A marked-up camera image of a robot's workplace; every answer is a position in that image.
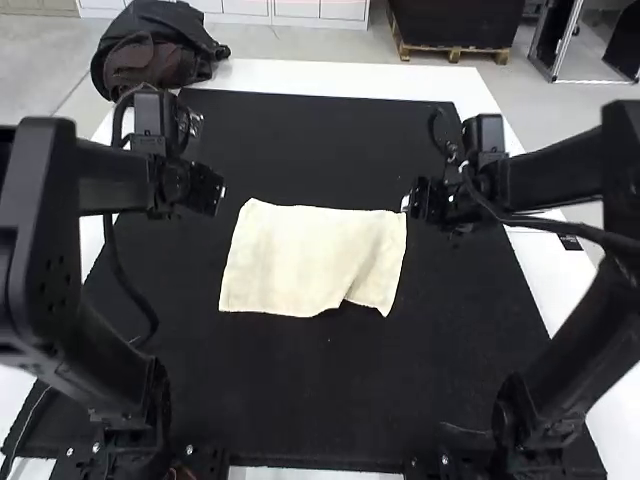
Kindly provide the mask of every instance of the white table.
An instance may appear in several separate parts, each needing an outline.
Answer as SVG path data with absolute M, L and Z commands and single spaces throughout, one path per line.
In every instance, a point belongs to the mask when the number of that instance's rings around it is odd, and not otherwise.
M 475 68 L 410 65 L 366 65 L 274 60 L 233 60 L 222 64 L 210 82 L 198 88 L 304 94 L 333 97 L 363 97 L 401 100 L 452 101 L 462 119 L 479 113 L 500 113 Z M 125 118 L 124 130 L 132 129 Z M 108 115 L 93 140 L 108 143 L 111 116 Z M 523 153 L 513 130 L 506 124 L 507 149 Z M 563 218 L 559 211 L 549 212 Z M 547 331 L 553 335 L 582 297 L 595 274 L 584 252 L 566 251 L 557 236 L 526 229 L 507 229 L 511 246 Z M 99 218 L 81 220 L 82 268 L 86 277 L 103 244 Z M 4 438 L 29 392 L 33 379 L 26 374 L 0 368 L 0 437 Z M 637 478 L 640 471 L 640 368 L 623 378 L 593 408 L 587 423 L 611 480 Z M 14 478 L 46 480 L 52 460 L 17 460 Z M 300 472 L 274 469 L 234 468 L 234 480 L 299 478 Z M 390 477 L 354 472 L 307 472 L 305 480 L 328 477 L 348 480 Z

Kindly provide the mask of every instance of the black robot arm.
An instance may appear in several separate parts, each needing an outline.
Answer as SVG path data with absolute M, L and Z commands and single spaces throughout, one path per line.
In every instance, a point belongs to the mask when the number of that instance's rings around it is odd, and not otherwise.
M 436 124 L 447 123 L 438 116 Z M 572 478 L 563 449 L 583 431 L 597 400 L 640 361 L 640 102 L 607 105 L 600 127 L 513 158 L 499 115 L 467 120 L 461 135 L 450 125 L 443 130 L 445 139 L 436 140 L 446 153 L 444 173 L 416 180 L 404 201 L 412 217 L 458 235 L 498 223 L 573 234 L 599 243 L 606 255 L 546 350 L 502 385 L 492 453 L 465 463 L 469 457 L 443 441 L 442 475 Z M 523 215 L 594 199 L 603 201 L 604 231 Z
M 184 128 L 181 115 L 192 113 L 167 92 L 138 91 L 131 100 L 131 151 L 77 139 L 69 120 L 27 118 L 0 129 L 0 362 L 78 401 L 103 427 L 105 446 L 134 452 L 155 471 L 170 421 L 167 375 L 83 297 L 78 220 L 121 212 L 163 218 L 177 205 L 214 215 L 224 183 L 177 156 L 201 119 Z M 137 451 L 114 440 L 132 431 Z

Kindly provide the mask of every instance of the cable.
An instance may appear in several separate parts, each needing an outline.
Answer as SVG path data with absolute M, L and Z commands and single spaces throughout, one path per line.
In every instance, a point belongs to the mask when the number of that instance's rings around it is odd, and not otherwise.
M 497 205 L 491 203 L 476 189 L 469 175 L 468 166 L 468 161 L 460 165 L 460 173 L 462 174 L 467 192 L 476 203 L 487 210 L 491 216 L 500 223 L 504 223 L 510 227 L 527 227 L 552 233 L 575 235 L 576 237 L 597 243 L 607 251 L 614 250 L 623 253 L 637 253 L 640 251 L 640 241 L 618 233 L 606 232 L 584 223 L 559 222 L 546 218 L 508 214 Z
M 111 146 L 116 148 L 124 147 L 129 139 L 130 135 L 122 138 L 122 121 L 124 119 L 124 113 L 127 107 L 131 105 L 133 95 L 135 92 L 147 88 L 146 84 L 140 85 L 136 88 L 129 90 L 127 93 L 120 97 L 118 103 L 113 110 L 113 124 L 111 130 Z M 135 287 L 127 276 L 122 264 L 120 263 L 120 257 L 118 255 L 118 244 L 116 242 L 115 230 L 113 228 L 113 217 L 111 214 L 105 214 L 102 216 L 102 226 L 104 228 L 104 244 L 109 259 L 111 270 L 133 303 L 142 311 L 149 323 L 149 331 L 144 336 L 136 337 L 131 343 L 138 348 L 143 347 L 158 331 L 160 325 L 160 319 L 144 295 Z
M 27 431 L 27 427 L 29 426 L 29 423 L 31 423 L 31 418 L 33 417 L 34 412 L 36 411 L 36 409 L 42 402 L 42 399 L 45 397 L 45 395 L 49 390 L 51 390 L 50 386 L 45 388 L 43 392 L 40 394 L 40 397 L 38 397 L 38 400 L 36 400 L 36 403 L 34 403 L 33 407 L 31 407 L 31 410 L 29 411 L 29 415 L 27 415 L 27 419 L 25 420 L 24 425 L 22 426 L 22 430 L 20 430 L 18 439 L 13 444 L 13 450 L 11 450 L 11 455 L 6 457 L 2 462 L 2 467 L 0 467 L 0 480 L 7 480 L 9 478 L 9 475 L 11 474 L 11 469 L 13 468 L 13 461 L 16 458 L 16 453 L 18 452 L 18 448 L 20 448 L 20 442 L 22 441 L 22 437 L 24 437 L 24 434 Z

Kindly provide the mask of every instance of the gray floor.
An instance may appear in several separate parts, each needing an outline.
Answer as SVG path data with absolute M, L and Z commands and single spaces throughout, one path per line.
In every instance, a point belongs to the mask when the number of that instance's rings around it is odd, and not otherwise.
M 87 76 L 104 20 L 0 16 L 0 123 L 25 115 L 57 113 L 75 119 L 90 136 L 109 104 Z M 372 0 L 366 32 L 294 27 L 207 25 L 214 38 L 231 46 L 235 58 L 274 58 L 359 63 L 400 63 L 382 0 Z M 511 61 L 464 56 L 461 65 L 480 71 L 524 147 L 536 149 L 599 122 L 600 107 L 619 98 L 640 98 L 630 86 L 550 85 L 526 58 L 533 27 L 522 26 Z M 599 61 L 602 32 L 583 26 L 570 45 L 562 78 L 605 79 L 612 72 Z M 441 55 L 414 56 L 412 64 L 448 65 Z M 597 205 L 566 210 L 572 220 L 600 223 Z M 597 249 L 587 247 L 595 260 Z

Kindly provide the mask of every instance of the folded towel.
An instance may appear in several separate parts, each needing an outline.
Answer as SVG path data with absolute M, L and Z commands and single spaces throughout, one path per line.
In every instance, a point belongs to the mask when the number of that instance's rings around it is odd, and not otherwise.
M 386 317 L 406 237 L 404 214 L 251 199 L 233 233 L 219 308 L 312 317 L 346 299 Z

